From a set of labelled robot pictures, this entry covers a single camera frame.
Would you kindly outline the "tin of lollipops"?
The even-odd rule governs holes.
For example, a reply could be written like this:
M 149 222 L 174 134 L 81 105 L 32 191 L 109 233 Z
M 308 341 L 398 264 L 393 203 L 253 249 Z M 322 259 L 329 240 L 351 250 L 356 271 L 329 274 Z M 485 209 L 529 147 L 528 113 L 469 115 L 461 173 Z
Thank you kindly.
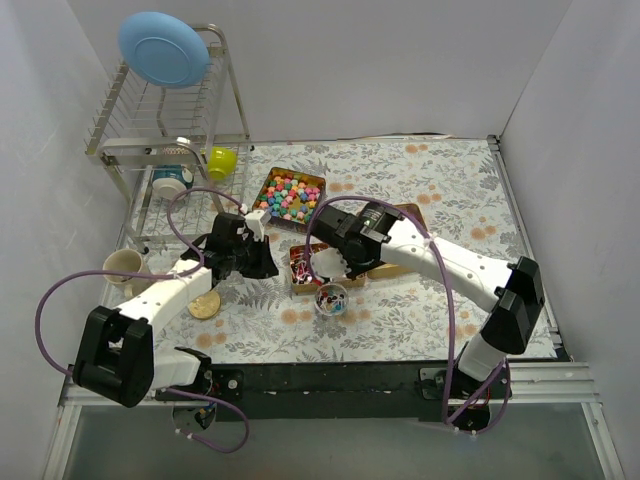
M 305 246 L 294 245 L 289 249 L 289 266 L 291 271 L 291 288 L 295 294 L 312 294 L 321 286 L 329 283 L 337 283 L 346 289 L 364 287 L 366 284 L 365 275 L 360 275 L 355 280 L 346 277 L 329 279 L 318 276 L 313 279 L 305 258 Z

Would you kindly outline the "clear glass bowl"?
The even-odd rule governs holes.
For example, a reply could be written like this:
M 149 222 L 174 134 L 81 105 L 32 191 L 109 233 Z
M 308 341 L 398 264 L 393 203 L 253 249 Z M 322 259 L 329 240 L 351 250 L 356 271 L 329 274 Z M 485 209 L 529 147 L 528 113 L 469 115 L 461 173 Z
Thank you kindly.
M 349 303 L 347 290 L 340 284 L 327 283 L 320 286 L 314 297 L 316 312 L 323 317 L 343 315 Z

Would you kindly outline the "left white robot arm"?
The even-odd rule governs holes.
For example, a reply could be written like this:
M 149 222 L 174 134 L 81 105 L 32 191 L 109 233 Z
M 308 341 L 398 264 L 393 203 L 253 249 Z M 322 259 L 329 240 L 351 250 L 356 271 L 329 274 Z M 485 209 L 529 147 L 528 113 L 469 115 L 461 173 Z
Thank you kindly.
M 156 352 L 155 336 L 232 273 L 256 280 L 277 276 L 265 232 L 269 220 L 264 210 L 217 215 L 210 234 L 180 256 L 169 279 L 115 308 L 92 310 L 72 371 L 74 383 L 125 407 L 168 387 L 179 387 L 193 400 L 205 398 L 213 386 L 210 358 L 186 347 Z

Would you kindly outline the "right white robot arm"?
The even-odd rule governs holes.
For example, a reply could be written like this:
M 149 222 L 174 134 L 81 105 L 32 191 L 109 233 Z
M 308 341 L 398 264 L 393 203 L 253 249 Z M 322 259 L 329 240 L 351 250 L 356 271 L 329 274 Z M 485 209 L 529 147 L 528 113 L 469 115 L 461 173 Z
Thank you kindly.
M 429 233 L 423 224 L 390 204 L 369 201 L 358 214 L 324 203 L 313 214 L 309 235 L 327 244 L 310 257 L 314 275 L 353 279 L 382 265 L 403 267 L 459 294 L 487 318 L 449 363 L 445 392 L 475 397 L 506 358 L 521 355 L 545 304 L 538 263 L 483 256 Z

